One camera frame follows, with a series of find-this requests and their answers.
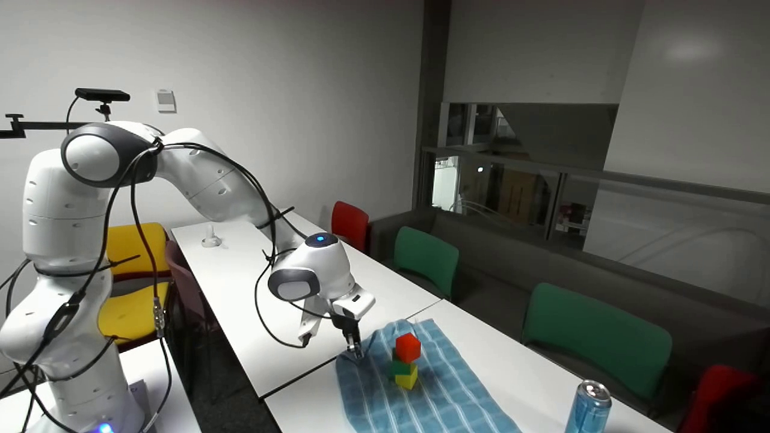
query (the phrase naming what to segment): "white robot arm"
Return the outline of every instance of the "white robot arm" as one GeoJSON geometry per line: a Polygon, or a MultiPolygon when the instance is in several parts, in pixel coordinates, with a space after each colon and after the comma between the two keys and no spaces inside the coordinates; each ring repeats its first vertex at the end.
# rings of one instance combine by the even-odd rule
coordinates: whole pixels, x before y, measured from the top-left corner
{"type": "MultiPolygon", "coordinates": [[[[148,422],[128,393],[118,352],[96,329],[101,304],[110,294],[106,268],[106,217],[122,186],[167,177],[209,222],[249,217],[267,224],[274,248],[302,239],[276,224],[261,183],[237,162],[220,155],[198,129],[162,135],[139,122],[84,125],[61,149],[33,156],[25,183],[23,248],[38,270],[33,292],[13,311],[0,329],[0,352],[25,365],[38,365],[53,390],[55,411],[73,431],[110,426],[136,433],[148,422]]],[[[340,242],[304,242],[270,278],[280,299],[304,299],[359,341],[359,321],[373,306],[349,274],[340,242]],[[315,289],[299,294],[292,270],[315,274],[315,289]]],[[[61,431],[41,422],[37,431],[61,431]]]]}

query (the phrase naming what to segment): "blue checkered towel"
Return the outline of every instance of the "blue checkered towel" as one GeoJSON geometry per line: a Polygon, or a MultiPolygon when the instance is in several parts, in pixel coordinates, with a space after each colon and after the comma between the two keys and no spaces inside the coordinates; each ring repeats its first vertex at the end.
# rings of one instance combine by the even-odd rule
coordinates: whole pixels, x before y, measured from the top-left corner
{"type": "Polygon", "coordinates": [[[369,354],[361,361],[338,358],[344,413],[357,431],[520,431],[433,321],[392,323],[364,346],[369,354]],[[394,337],[404,331],[423,345],[420,380],[410,393],[388,370],[394,337]]]}

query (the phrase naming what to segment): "soda can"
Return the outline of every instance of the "soda can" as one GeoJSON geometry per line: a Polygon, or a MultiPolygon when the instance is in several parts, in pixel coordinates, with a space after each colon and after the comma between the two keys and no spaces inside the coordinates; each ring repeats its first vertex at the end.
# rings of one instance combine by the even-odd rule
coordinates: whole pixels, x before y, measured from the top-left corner
{"type": "Polygon", "coordinates": [[[565,433],[603,433],[610,419],[612,394],[603,382],[578,384],[565,433]]]}

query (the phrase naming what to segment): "table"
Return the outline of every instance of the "table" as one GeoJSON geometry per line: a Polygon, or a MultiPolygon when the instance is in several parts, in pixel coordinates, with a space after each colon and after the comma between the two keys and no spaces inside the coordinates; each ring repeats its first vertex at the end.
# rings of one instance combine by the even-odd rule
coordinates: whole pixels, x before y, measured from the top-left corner
{"type": "MultiPolygon", "coordinates": [[[[122,364],[125,380],[131,384],[137,380],[144,380],[150,407],[157,410],[157,405],[162,402],[162,398],[167,393],[167,365],[165,365],[165,354],[162,354],[160,341],[148,341],[142,346],[122,352],[121,364],[122,364]]],[[[154,423],[154,431],[157,433],[179,433],[179,431],[198,433],[201,426],[195,422],[185,388],[177,372],[171,352],[168,352],[168,365],[171,365],[173,384],[171,384],[171,394],[167,399],[167,407],[165,407],[160,422],[154,423]]],[[[53,394],[47,382],[38,384],[37,393],[47,407],[53,407],[53,394]]],[[[17,394],[0,399],[3,431],[23,428],[27,405],[29,405],[29,393],[17,393],[17,394]]],[[[37,407],[32,413],[32,422],[37,422],[38,416],[43,416],[43,413],[37,407]]]]}
{"type": "MultiPolygon", "coordinates": [[[[452,304],[444,301],[430,306],[415,321],[429,317],[436,321],[498,407],[522,431],[563,433],[580,378],[452,304]]],[[[344,416],[335,364],[267,398],[267,407],[285,433],[317,431],[320,423],[325,431],[352,431],[344,416]]],[[[606,431],[658,433],[667,428],[623,402],[615,402],[606,431]]]]}
{"type": "MultiPolygon", "coordinates": [[[[304,234],[320,232],[296,212],[287,214],[287,218],[304,234]]],[[[171,234],[258,398],[280,390],[344,352],[344,337],[331,321],[320,324],[305,348],[281,346],[266,331],[255,313],[255,282],[267,265],[263,251],[270,253],[272,242],[251,222],[193,224],[171,234]],[[213,232],[221,239],[220,246],[204,246],[213,232]]],[[[440,301],[369,256],[349,246],[344,251],[359,287],[375,295],[375,306],[361,321],[361,340],[392,321],[410,317],[440,301]]],[[[267,289],[267,276],[261,282],[258,301],[272,331],[296,345],[302,311],[274,299],[267,289]]]]}

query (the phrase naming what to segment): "white wall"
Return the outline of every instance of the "white wall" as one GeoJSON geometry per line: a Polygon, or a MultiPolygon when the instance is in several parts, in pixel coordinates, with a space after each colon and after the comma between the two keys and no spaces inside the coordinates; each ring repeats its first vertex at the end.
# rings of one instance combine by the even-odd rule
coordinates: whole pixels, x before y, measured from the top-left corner
{"type": "Polygon", "coordinates": [[[456,0],[446,102],[618,104],[642,0],[456,0]]]}
{"type": "MultiPolygon", "coordinates": [[[[421,2],[3,0],[0,37],[0,112],[64,121],[74,87],[118,87],[133,102],[114,119],[204,129],[317,224],[338,197],[373,217],[411,206],[421,2]],[[167,87],[177,116],[157,112],[167,87]]],[[[73,121],[101,121],[94,108],[83,102],[73,121]]],[[[27,163],[61,140],[0,140],[0,276],[23,259],[27,163]]],[[[139,214],[201,218],[165,181],[139,188],[139,214]]],[[[122,200],[114,222],[128,218],[122,200]]]]}
{"type": "MultiPolygon", "coordinates": [[[[770,2],[651,0],[606,171],[770,192],[770,2]]],[[[584,251],[770,307],[770,206],[603,191],[584,251]]]]}

